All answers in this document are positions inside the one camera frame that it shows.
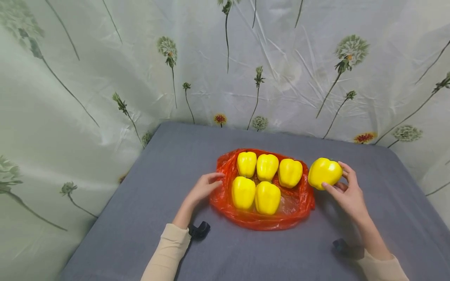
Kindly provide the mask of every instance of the beige sleeve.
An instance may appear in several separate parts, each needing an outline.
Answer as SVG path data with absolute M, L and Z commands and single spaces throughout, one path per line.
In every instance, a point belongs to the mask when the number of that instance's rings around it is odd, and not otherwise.
M 173 281 L 190 241 L 188 229 L 168 223 L 141 281 Z
M 364 258 L 358 260 L 368 281 L 409 281 L 397 258 L 377 260 L 364 250 Z

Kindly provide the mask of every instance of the gray fabric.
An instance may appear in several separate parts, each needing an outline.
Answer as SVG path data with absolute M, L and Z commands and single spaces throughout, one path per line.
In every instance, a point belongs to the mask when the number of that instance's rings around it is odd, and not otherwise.
M 252 147 L 303 160 L 338 159 L 357 174 L 372 218 L 411 281 L 450 280 L 450 232 L 397 156 L 383 147 L 286 134 L 162 124 L 62 272 L 62 280 L 140 280 L 183 198 L 217 158 Z M 349 218 L 326 192 L 293 229 L 240 228 L 207 204 L 195 223 L 211 232 L 193 242 L 179 281 L 364 280 L 332 241 L 358 242 Z

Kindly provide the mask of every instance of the yellow bell pepper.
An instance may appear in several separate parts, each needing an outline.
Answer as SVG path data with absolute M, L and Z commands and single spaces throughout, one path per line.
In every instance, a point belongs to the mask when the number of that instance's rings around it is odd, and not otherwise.
M 270 182 L 260 182 L 256 186 L 255 205 L 260 214 L 275 214 L 280 205 L 281 191 Z
M 255 174 L 256 168 L 256 153 L 241 152 L 238 155 L 238 172 L 239 175 L 246 178 L 251 178 Z
M 282 187 L 293 188 L 298 184 L 303 174 L 303 166 L 299 161 L 283 159 L 278 168 L 278 179 Z
M 336 184 L 342 176 L 339 163 L 327 158 L 319 158 L 312 163 L 308 175 L 308 182 L 318 190 L 325 190 L 322 183 Z
M 231 195 L 233 196 L 233 204 L 237 209 L 249 209 L 255 199 L 256 187 L 255 183 L 244 177 L 236 177 L 231 187 Z
M 256 174 L 260 181 L 271 182 L 278 170 L 278 158 L 272 154 L 261 154 L 256 161 Z

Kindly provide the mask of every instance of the floral curtain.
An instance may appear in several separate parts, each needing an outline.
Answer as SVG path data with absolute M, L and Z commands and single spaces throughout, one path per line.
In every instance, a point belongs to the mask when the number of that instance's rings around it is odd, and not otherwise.
M 167 120 L 387 147 L 450 225 L 448 8 L 0 0 L 0 279 L 56 279 Z

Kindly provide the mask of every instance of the plastic bag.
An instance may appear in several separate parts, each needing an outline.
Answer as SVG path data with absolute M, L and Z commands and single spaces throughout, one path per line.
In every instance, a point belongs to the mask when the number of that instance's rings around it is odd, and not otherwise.
M 237 158 L 239 153 L 248 151 L 256 153 L 257 157 L 261 154 L 273 154 L 279 161 L 288 158 L 277 153 L 251 148 L 241 148 L 222 155 L 217 160 L 217 172 L 225 174 L 223 185 L 213 191 L 209 203 L 235 224 L 252 230 L 288 229 L 307 218 L 310 211 L 315 208 L 315 201 L 312 187 L 308 183 L 308 167 L 302 161 L 300 162 L 303 165 L 303 175 L 296 187 L 292 189 L 281 187 L 278 182 L 278 173 L 274 176 L 272 183 L 281 190 L 281 202 L 274 215 L 259 214 L 254 204 L 250 210 L 239 210 L 234 207 L 231 186 L 238 176 Z M 252 180 L 256 184 L 260 182 L 256 172 Z

